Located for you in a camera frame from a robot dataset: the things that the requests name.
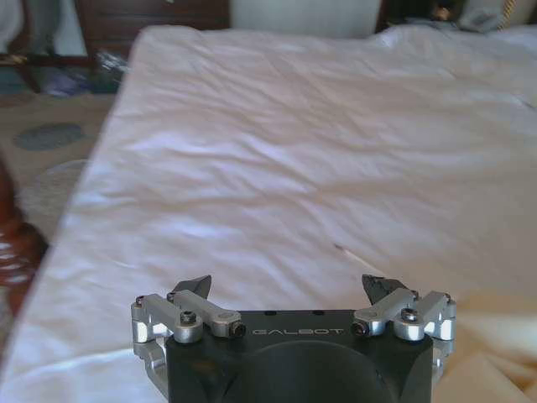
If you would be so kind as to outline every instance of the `bed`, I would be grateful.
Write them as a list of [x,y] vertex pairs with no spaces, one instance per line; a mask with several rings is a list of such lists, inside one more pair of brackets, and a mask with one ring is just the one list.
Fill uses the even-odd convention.
[[163,401],[129,306],[178,280],[212,274],[231,309],[342,309],[368,304],[364,273],[458,300],[435,401],[537,400],[536,28],[153,27],[130,66],[2,402]]

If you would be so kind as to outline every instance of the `bedside table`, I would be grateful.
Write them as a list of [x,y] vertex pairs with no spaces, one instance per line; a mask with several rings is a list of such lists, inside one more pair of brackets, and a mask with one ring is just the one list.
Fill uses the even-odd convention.
[[128,56],[138,32],[149,25],[229,28],[229,0],[76,0],[87,54]]

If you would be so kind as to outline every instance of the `patterned carpet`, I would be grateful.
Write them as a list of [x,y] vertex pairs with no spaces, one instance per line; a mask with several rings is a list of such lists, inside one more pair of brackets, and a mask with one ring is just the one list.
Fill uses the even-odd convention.
[[[51,244],[114,96],[0,95],[0,152],[28,220]],[[11,328],[0,288],[0,356]]]

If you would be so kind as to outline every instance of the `wooden bedpost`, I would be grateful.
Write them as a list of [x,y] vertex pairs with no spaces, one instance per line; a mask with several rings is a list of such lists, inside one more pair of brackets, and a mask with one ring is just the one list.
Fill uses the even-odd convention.
[[9,289],[13,314],[20,308],[47,249],[39,231],[24,221],[15,202],[15,189],[0,155],[0,286]]

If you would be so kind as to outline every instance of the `silver metal bracket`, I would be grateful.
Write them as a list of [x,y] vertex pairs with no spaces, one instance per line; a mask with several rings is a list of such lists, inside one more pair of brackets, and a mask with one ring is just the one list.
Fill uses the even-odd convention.
[[213,336],[237,338],[246,332],[237,311],[222,309],[190,290],[138,297],[131,305],[133,351],[145,362],[149,379],[168,398],[166,356],[157,338],[173,336],[177,343],[195,343],[203,337],[203,324]]
[[369,308],[354,311],[352,330],[359,337],[374,337],[394,323],[398,338],[416,342],[425,334],[433,339],[433,384],[442,376],[446,358],[455,344],[456,303],[445,293],[432,291],[424,298],[406,288],[393,290]]

